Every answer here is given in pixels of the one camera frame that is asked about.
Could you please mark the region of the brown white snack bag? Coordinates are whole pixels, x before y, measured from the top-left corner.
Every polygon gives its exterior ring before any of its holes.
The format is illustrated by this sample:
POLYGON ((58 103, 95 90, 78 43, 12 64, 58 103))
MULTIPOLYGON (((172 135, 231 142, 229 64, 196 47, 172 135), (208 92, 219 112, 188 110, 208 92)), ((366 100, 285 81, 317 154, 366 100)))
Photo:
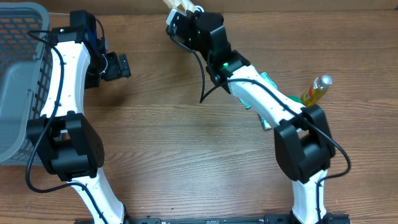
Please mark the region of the brown white snack bag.
POLYGON ((163 0, 163 2, 169 7, 169 9, 179 9, 181 11, 195 12, 196 6, 191 0, 163 0))

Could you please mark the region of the small teal carton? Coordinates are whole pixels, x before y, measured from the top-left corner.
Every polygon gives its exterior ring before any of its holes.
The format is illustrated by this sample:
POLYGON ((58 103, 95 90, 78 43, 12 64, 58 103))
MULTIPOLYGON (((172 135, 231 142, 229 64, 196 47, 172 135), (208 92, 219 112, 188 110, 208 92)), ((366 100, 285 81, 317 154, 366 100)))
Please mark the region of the small teal carton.
POLYGON ((258 115, 258 117, 265 131, 272 129, 271 125, 262 116, 258 115))

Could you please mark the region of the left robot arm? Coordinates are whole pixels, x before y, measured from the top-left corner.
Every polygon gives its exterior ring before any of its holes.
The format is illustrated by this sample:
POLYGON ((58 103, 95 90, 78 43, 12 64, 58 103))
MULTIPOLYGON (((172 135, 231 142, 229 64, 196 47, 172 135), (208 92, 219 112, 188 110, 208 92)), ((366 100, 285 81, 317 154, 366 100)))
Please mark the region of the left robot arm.
POLYGON ((51 49, 50 88, 40 116, 27 122, 26 133, 34 146, 25 181, 44 194, 72 187, 92 215, 92 223, 129 223, 124 204, 115 196, 104 174, 103 142, 84 114, 84 92, 101 81, 129 78, 126 55, 108 52, 106 38, 97 35, 99 19, 86 10, 70 12, 69 26, 48 30, 43 44, 51 49), (34 157, 62 185, 34 187, 30 171, 34 157))

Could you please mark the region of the yellow dish soap bottle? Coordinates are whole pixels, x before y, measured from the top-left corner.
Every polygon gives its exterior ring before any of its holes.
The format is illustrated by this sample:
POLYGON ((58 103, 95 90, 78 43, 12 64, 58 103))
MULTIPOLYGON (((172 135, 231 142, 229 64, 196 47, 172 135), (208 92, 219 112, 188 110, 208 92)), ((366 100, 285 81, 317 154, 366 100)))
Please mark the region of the yellow dish soap bottle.
POLYGON ((317 101, 326 94, 332 83, 333 79, 329 75, 317 77, 313 84, 310 85, 309 89, 300 97, 302 104, 306 107, 311 107, 316 104, 317 101))

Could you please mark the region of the teal tissue packet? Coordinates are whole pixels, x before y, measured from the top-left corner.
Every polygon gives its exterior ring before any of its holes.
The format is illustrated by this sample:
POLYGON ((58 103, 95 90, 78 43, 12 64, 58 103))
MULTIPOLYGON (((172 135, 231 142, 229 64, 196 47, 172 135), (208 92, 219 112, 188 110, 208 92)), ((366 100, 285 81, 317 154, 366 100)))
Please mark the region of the teal tissue packet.
MULTIPOLYGON (((264 79, 268 84, 272 85, 275 89, 277 89, 277 85, 272 81, 272 79, 268 76, 268 74, 266 72, 262 72, 260 74, 260 76, 262 77, 262 79, 264 79)), ((251 105, 249 105, 248 103, 246 103, 244 100, 239 99, 239 101, 245 106, 245 108, 247 110, 249 110, 251 108, 251 105)))

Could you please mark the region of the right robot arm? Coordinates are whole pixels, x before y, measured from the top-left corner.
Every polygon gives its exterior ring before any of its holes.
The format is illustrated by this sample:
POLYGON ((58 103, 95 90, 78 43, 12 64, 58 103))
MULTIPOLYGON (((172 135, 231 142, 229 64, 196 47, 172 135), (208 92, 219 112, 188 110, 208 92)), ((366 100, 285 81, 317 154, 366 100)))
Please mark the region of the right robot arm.
POLYGON ((274 130, 275 156, 292 181, 292 221, 326 223, 323 183, 335 155, 324 111, 307 108, 265 81, 227 40, 221 14, 172 9, 167 34, 181 38, 180 45, 206 60, 215 87, 222 87, 248 103, 274 130))

